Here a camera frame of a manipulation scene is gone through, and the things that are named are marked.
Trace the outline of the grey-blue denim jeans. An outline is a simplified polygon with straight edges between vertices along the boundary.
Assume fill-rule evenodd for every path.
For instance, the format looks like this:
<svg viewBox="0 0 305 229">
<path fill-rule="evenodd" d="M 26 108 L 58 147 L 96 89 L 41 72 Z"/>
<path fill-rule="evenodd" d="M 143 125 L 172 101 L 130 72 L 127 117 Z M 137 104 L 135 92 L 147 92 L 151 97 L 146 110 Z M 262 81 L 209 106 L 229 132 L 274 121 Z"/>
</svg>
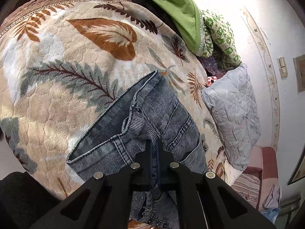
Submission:
<svg viewBox="0 0 305 229">
<path fill-rule="evenodd" d="M 87 129 L 67 157 L 67 164 L 88 180 L 95 172 L 117 173 L 135 161 L 147 140 L 163 141 L 174 160 L 192 172 L 207 171 L 202 139 L 194 120 L 154 71 L 122 93 Z"/>
</svg>

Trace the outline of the striped pink sofa cushion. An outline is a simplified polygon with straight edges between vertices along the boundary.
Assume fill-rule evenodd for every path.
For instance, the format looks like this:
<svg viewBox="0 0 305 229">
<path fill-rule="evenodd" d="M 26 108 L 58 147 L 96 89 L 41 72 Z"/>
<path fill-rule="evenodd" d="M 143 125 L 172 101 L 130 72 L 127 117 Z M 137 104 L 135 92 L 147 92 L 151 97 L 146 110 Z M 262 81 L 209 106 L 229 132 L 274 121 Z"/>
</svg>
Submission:
<svg viewBox="0 0 305 229">
<path fill-rule="evenodd" d="M 242 173 L 231 186 L 252 207 L 258 209 L 261 180 L 259 174 Z"/>
</svg>

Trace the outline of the pink red sofa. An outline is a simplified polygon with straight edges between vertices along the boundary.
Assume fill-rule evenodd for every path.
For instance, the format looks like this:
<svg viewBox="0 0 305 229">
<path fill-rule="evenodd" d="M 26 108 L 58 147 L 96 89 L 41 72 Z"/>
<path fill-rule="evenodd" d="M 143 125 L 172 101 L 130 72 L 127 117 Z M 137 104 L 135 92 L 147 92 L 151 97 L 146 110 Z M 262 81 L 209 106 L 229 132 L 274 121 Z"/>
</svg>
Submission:
<svg viewBox="0 0 305 229">
<path fill-rule="evenodd" d="M 266 201 L 272 193 L 274 193 L 277 198 L 274 207 L 279 206 L 281 188 L 279 186 L 276 153 L 272 147 L 254 146 L 250 157 L 250 163 L 243 173 L 254 175 L 259 178 L 258 211 L 263 211 L 271 207 L 268 205 L 266 208 L 264 205 L 267 204 Z"/>
</svg>

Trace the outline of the grey quilted pillow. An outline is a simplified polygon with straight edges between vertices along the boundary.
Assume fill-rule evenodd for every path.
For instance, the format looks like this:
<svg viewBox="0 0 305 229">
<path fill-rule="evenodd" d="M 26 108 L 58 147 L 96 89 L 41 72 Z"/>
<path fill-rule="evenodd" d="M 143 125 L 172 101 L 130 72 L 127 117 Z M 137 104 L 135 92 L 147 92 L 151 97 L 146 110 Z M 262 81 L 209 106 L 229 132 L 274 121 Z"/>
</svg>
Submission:
<svg viewBox="0 0 305 229">
<path fill-rule="evenodd" d="M 236 170 L 244 171 L 261 136 L 258 106 L 247 65 L 228 71 L 211 86 L 203 88 L 201 96 L 216 124 L 229 163 Z"/>
</svg>

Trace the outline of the dark purple cloth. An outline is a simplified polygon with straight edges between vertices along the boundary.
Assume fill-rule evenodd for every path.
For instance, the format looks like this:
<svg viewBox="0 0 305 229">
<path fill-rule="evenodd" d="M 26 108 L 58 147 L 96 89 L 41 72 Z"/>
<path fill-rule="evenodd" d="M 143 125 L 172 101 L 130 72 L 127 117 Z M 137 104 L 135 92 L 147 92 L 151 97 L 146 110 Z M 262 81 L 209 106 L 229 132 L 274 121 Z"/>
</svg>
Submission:
<svg viewBox="0 0 305 229">
<path fill-rule="evenodd" d="M 198 60 L 206 70 L 208 77 L 216 77 L 220 79 L 226 74 L 226 71 L 218 66 L 214 57 L 198 57 Z"/>
</svg>

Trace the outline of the leaf pattern fleece blanket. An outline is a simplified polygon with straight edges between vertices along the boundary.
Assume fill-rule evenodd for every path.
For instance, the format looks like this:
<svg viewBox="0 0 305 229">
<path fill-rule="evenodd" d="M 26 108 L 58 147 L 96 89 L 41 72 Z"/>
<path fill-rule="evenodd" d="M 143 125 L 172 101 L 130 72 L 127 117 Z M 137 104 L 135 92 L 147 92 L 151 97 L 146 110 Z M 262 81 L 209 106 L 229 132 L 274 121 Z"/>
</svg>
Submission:
<svg viewBox="0 0 305 229">
<path fill-rule="evenodd" d="M 1 181 L 6 228 L 31 228 L 87 182 L 67 164 L 69 153 L 122 93 L 154 71 L 191 115 L 207 158 L 206 139 L 220 141 L 201 96 L 206 71 L 149 10 L 129 0 L 33 0 L 6 19 L 1 130 L 25 169 Z M 158 186 L 156 143 L 152 188 L 133 193 L 129 220 L 180 228 L 175 192 Z"/>
</svg>

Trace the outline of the green patterned quilt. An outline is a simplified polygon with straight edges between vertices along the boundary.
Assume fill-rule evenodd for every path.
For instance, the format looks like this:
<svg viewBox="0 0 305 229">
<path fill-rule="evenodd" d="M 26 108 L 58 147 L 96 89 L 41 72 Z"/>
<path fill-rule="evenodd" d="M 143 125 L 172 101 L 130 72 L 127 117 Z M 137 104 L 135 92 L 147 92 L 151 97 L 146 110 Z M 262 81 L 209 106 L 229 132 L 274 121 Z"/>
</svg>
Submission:
<svg viewBox="0 0 305 229">
<path fill-rule="evenodd" d="M 209 10 L 200 10 L 193 0 L 152 0 L 173 20 L 188 49 L 198 57 L 211 57 L 214 45 L 222 52 L 220 67 L 232 70 L 242 61 L 229 23 Z"/>
</svg>

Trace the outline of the beige wall switch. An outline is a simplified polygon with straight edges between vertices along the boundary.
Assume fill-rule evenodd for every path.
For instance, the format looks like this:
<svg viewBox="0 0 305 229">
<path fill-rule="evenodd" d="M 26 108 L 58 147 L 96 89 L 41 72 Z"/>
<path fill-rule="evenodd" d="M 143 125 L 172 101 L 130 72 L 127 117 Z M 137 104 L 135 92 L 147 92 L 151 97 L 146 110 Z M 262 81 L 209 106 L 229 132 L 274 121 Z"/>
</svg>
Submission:
<svg viewBox="0 0 305 229">
<path fill-rule="evenodd" d="M 279 64 L 279 71 L 280 71 L 281 78 L 287 77 L 288 72 L 287 72 L 287 67 L 286 67 L 284 57 L 281 56 L 281 57 L 277 58 L 277 60 L 278 60 L 278 64 Z"/>
</svg>

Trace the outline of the framed wall picture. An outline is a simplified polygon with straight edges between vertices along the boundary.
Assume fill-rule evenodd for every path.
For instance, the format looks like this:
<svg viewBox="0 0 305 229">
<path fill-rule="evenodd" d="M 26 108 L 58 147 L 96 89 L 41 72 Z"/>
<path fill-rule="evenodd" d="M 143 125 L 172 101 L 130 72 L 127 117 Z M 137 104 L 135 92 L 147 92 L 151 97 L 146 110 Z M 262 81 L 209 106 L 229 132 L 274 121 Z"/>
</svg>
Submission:
<svg viewBox="0 0 305 229">
<path fill-rule="evenodd" d="M 297 78 L 298 92 L 305 90 L 305 55 L 293 59 Z"/>
</svg>

